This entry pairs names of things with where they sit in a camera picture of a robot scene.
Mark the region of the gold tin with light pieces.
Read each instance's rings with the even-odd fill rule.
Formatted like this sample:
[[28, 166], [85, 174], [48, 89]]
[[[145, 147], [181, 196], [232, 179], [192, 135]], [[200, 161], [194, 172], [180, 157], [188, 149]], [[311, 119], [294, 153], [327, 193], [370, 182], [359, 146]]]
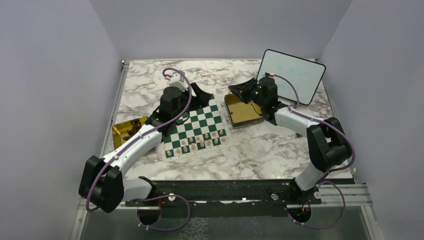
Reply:
[[230, 124], [234, 129], [265, 121], [261, 108], [257, 104], [253, 102], [245, 104], [234, 94], [224, 96], [224, 105], [229, 115]]

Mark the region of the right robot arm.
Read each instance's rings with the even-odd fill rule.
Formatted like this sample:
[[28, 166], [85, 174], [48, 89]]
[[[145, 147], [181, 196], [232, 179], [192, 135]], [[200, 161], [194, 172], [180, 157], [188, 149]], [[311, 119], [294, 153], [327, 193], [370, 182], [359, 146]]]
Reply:
[[267, 122], [288, 128], [307, 139], [310, 163], [290, 184], [288, 196], [292, 202], [302, 203], [308, 198], [308, 191], [327, 173], [354, 156], [353, 147], [337, 118], [314, 118], [296, 111], [293, 105], [282, 103], [273, 77], [252, 78], [230, 85], [228, 89], [241, 102], [258, 105]]

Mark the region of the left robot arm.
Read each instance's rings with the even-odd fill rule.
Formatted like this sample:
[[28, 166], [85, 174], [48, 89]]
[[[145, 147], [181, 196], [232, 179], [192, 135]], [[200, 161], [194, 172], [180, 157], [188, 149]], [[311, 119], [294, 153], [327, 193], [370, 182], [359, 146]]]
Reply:
[[186, 112], [206, 107], [212, 98], [196, 83], [187, 90], [168, 86], [159, 106], [139, 131], [114, 151], [103, 157], [91, 156], [85, 163], [78, 194], [87, 204], [110, 213], [125, 201], [140, 200], [152, 205], [157, 200], [153, 182], [145, 177], [125, 180], [124, 175], [148, 151], [160, 145], [176, 128], [176, 121]]

